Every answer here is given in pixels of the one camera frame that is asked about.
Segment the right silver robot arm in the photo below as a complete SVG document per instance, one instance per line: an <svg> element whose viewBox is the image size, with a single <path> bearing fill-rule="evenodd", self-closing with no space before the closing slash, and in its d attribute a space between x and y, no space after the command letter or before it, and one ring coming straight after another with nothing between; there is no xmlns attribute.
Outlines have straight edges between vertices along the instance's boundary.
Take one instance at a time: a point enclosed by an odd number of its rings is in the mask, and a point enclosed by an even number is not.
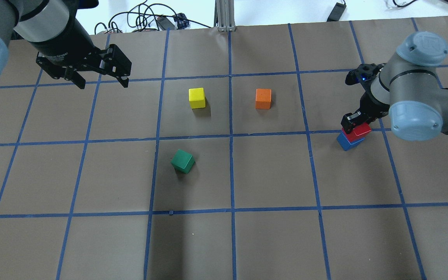
<svg viewBox="0 0 448 280"><path fill-rule="evenodd" d="M346 85L362 85L359 108L342 117L346 135L363 124L388 116L391 131L406 141L448 135L448 87L438 83L436 69L448 55L439 34L417 31L396 48L387 63L361 64L347 73Z"/></svg>

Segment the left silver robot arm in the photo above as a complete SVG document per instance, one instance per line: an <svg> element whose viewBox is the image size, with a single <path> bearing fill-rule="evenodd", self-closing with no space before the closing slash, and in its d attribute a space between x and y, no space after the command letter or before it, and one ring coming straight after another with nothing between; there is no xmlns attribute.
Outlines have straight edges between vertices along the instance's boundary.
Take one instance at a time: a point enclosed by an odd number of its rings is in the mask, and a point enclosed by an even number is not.
<svg viewBox="0 0 448 280"><path fill-rule="evenodd" d="M128 87L130 59L114 44L96 47L76 18L77 10L97 6L97 0L0 0L0 76L17 33L37 49L36 64L53 79L84 89L80 72L96 72Z"/></svg>

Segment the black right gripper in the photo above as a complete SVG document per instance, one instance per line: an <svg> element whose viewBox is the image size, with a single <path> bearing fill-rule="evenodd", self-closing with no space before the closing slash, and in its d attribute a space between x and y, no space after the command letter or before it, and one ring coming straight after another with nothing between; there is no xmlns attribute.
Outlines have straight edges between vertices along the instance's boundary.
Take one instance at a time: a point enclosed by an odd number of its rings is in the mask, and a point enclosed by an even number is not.
<svg viewBox="0 0 448 280"><path fill-rule="evenodd" d="M370 124L377 119L387 116L389 108L389 104L378 101L370 93L364 93L360 98L359 108L356 112L347 113L342 117L342 129L349 135L357 126L360 126L363 123Z"/></svg>

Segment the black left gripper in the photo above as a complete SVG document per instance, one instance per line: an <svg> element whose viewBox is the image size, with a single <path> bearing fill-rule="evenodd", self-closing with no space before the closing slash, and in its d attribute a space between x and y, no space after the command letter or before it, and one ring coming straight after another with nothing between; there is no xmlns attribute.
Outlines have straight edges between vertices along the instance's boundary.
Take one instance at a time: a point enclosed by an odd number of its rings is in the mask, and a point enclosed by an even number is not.
<svg viewBox="0 0 448 280"><path fill-rule="evenodd" d="M96 47L76 19L69 19L57 36L36 42L35 47L39 51L36 63L53 79L69 80L84 90L86 81L79 72L93 71L116 78L122 87L129 87L130 59L115 44L103 50Z"/></svg>

